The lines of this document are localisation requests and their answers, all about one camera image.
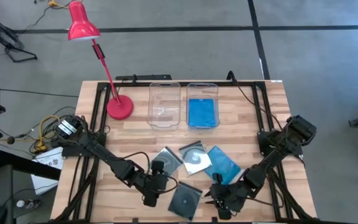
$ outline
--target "red desk lamp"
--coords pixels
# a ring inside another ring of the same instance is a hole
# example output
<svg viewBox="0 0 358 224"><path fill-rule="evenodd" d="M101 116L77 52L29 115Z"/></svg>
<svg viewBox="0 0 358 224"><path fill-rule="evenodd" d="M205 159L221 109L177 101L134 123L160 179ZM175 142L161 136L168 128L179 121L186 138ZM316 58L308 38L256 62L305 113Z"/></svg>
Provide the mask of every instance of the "red desk lamp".
<svg viewBox="0 0 358 224"><path fill-rule="evenodd" d="M93 49L96 52L96 56L102 62L102 65L109 78L113 96L107 104L107 113L114 119L125 119L132 114L134 110L134 104L128 96L118 95L112 82L109 69L104 61L104 54L96 43L95 38L100 37L100 32L90 21L88 20L85 12L85 7L78 1L73 1L68 6L71 14L73 24L68 30L68 40L92 40Z"/></svg>

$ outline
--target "concrete floor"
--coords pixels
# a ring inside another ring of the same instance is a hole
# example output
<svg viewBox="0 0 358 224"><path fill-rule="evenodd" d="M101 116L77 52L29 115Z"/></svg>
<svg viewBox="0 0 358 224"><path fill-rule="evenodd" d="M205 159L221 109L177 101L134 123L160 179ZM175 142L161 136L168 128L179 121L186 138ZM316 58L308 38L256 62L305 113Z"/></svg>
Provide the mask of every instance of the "concrete floor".
<svg viewBox="0 0 358 224"><path fill-rule="evenodd" d="M252 25L246 0L84 0L84 5L99 28ZM0 22L23 29L45 8L45 1L0 0ZM358 25L357 0L258 0L255 8L260 26ZM69 26L67 10L48 10L34 29ZM358 30L262 31L261 36L271 79L283 80L291 112L318 127L304 153L319 218L358 223L358 128L347 123L358 116ZM106 79L90 44L69 43L66 34L20 38L39 60L12 63L0 56L2 88L77 95L83 80ZM253 31L103 33L98 42L114 76L222 79L233 70L240 79L262 79ZM62 106L75 106L76 99L2 92L1 104L7 109L1 128L18 134ZM29 181L17 175L18 182ZM47 204L18 223L47 220L53 196L45 195Z"/></svg>

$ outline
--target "white paper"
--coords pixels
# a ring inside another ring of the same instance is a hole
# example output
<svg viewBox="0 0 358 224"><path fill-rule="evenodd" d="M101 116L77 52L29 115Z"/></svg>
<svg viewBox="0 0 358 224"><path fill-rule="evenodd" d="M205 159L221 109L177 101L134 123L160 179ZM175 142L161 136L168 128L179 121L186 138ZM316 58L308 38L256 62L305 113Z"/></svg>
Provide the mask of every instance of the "white paper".
<svg viewBox="0 0 358 224"><path fill-rule="evenodd" d="M51 151L45 152L43 154L39 154L38 156L35 157L36 159L33 159L33 161L41 162L45 165L48 165L48 166L51 166L51 167L61 170L63 168L62 151L63 151L62 147L57 147L55 149L52 149ZM59 183L59 181L57 181L57 180L52 180L52 179L48 179L45 177L39 177L39 176L36 176L33 174L31 174L31 179L32 179L32 183L34 185L34 189L36 189L35 193L37 195L41 195L41 194L47 192L48 190L54 188Z"/></svg>

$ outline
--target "clear plastic container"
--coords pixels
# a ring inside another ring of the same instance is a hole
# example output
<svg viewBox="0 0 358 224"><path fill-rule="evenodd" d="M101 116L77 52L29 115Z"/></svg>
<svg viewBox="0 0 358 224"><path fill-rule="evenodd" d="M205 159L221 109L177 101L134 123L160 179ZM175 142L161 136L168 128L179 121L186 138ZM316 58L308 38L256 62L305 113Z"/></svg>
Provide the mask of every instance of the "clear plastic container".
<svg viewBox="0 0 358 224"><path fill-rule="evenodd" d="M156 131L174 131L180 122L180 84L150 84L147 122Z"/></svg>
<svg viewBox="0 0 358 224"><path fill-rule="evenodd" d="M186 122L189 129L208 131L218 127L218 86L212 83L190 83L186 90Z"/></svg>

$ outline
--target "wooden table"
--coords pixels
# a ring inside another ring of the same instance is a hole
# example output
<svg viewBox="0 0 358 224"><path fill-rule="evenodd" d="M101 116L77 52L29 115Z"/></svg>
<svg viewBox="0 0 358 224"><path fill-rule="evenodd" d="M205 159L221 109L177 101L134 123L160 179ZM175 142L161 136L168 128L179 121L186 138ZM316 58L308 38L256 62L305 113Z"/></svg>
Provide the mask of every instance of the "wooden table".
<svg viewBox="0 0 358 224"><path fill-rule="evenodd" d="M98 82L94 81L83 82L81 87L76 114L85 115L87 121L91 119L97 84ZM283 83L266 81L266 87L272 113L277 116L282 125L285 125L285 120L290 116L290 109ZM241 88L252 100L251 88L246 86ZM126 156L137 151L144 151L152 159L165 146L168 146L180 156L178 153L180 147L201 140L207 150L212 149L213 146L218 146L242 168L257 164L263 159L259 153L256 138L256 133L259 129L255 107L244 98L237 87L219 87L219 119L221 124L212 133L192 133L187 130L185 87L181 88L181 121L176 131L153 131L147 124L149 88L125 87L120 89L120 94L129 96L133 100L135 108L133 114L123 121L116 121L109 116L106 120L106 124L111 127L106 147L117 156ZM259 99L261 105L263 105L261 93L259 93ZM144 156L135 156L132 160L142 167L146 167ZM76 161L77 158L69 158L64 162L51 218L61 214L67 206ZM283 160L283 167L289 191L305 211L315 217L316 212L302 163L293 156L288 156ZM78 171L75 191L78 186L79 173ZM181 166L173 177L202 190L203 195L211 185L211 179L204 172L189 176L185 166ZM167 189L172 186L174 186L174 183L169 181ZM146 207L142 203L142 195L134 187L127 188L114 177L106 164L101 163L99 165L91 221L131 222L133 218L137 217L140 222L183 222L184 219L167 210L172 195L173 192L163 194L158 199L155 208ZM81 204L80 218L85 215L86 197L84 198ZM256 198L271 202L267 182ZM218 216L217 210L212 205L205 204L208 200L210 198L201 198L194 222L210 222L211 217ZM284 209L282 209L282 216L285 217ZM233 217L231 221L274 221L274 219L271 206L247 200L241 212L236 217Z"/></svg>

